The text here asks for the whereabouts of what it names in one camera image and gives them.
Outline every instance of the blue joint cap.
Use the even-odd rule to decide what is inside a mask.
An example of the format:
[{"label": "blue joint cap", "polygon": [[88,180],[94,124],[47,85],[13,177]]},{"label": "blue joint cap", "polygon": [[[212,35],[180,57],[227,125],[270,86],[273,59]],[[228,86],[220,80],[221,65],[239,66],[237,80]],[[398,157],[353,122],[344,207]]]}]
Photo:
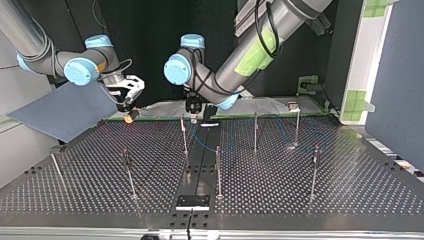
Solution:
[{"label": "blue joint cap", "polygon": [[34,72],[31,68],[29,68],[28,65],[26,64],[25,60],[19,54],[16,55],[16,59],[18,60],[19,66],[23,70],[30,71],[30,72],[35,73],[35,74],[39,74],[37,72]]},{"label": "blue joint cap", "polygon": [[221,110],[228,110],[233,107],[234,103],[237,101],[239,94],[234,94],[231,97],[227,98],[227,100],[223,101],[220,104],[216,104],[215,106],[219,107]]},{"label": "blue joint cap", "polygon": [[96,64],[90,59],[73,58],[65,65],[66,78],[78,86],[85,86],[99,77]]},{"label": "blue joint cap", "polygon": [[96,35],[89,37],[85,40],[85,47],[90,48],[101,48],[101,47],[113,47],[110,38],[106,35]]},{"label": "blue joint cap", "polygon": [[181,37],[181,47],[205,48],[205,39],[199,34],[186,34]]},{"label": "blue joint cap", "polygon": [[172,55],[163,68],[166,79],[174,85],[183,85],[190,81],[190,62],[181,54]]}]

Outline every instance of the black bracket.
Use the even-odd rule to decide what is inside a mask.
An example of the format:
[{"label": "black bracket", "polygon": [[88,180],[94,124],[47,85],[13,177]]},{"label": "black bracket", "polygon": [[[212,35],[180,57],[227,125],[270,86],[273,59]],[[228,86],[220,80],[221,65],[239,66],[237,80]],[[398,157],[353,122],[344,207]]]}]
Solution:
[{"label": "black bracket", "polygon": [[210,196],[181,195],[177,201],[177,211],[209,211]]}]

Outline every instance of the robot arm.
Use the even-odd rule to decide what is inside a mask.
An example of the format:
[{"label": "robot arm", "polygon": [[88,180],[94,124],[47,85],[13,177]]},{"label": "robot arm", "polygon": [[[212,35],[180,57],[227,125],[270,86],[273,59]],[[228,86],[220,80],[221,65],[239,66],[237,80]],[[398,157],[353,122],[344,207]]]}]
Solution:
[{"label": "robot arm", "polygon": [[120,111],[130,111],[144,89],[141,79],[123,75],[125,68],[106,35],[86,39],[87,50],[83,53],[58,52],[43,28],[15,0],[0,1],[0,31],[16,47],[17,59],[23,69],[66,77],[78,86],[100,79],[120,100],[117,101]]},{"label": "robot arm", "polygon": [[185,35],[181,38],[181,49],[165,64],[165,76],[172,84],[184,85],[220,109],[227,110],[238,99],[236,90],[272,62],[275,53],[270,51],[276,50],[280,44],[276,40],[287,40],[305,20],[316,18],[331,2],[276,0],[269,4],[267,14],[256,21],[257,26],[250,27],[243,41],[216,73],[203,64],[203,37]]}]

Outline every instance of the black background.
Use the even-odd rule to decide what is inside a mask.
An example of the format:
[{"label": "black background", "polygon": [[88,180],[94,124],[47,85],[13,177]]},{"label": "black background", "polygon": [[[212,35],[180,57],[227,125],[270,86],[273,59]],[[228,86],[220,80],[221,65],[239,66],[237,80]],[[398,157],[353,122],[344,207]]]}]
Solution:
[{"label": "black background", "polygon": [[[218,70],[237,46],[234,18],[237,0],[23,0],[61,50],[84,51],[84,39],[107,33],[120,60],[132,58],[125,72],[146,83],[137,106],[183,99],[182,87],[166,81],[163,65],[179,48],[180,37],[198,33],[206,40],[206,65]],[[325,11],[334,24],[338,1]],[[254,96],[294,96],[300,76],[319,75],[325,81],[331,36],[318,37],[303,25],[284,42],[281,54],[258,75],[249,89]]]}]

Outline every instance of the gray foam pad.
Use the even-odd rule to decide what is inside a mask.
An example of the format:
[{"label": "gray foam pad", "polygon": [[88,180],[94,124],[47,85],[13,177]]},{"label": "gray foam pad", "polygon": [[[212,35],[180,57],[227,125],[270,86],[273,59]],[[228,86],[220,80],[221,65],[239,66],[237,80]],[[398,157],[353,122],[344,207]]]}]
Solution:
[{"label": "gray foam pad", "polygon": [[115,103],[99,83],[84,87],[66,83],[8,116],[54,138],[70,142],[116,111]]}]

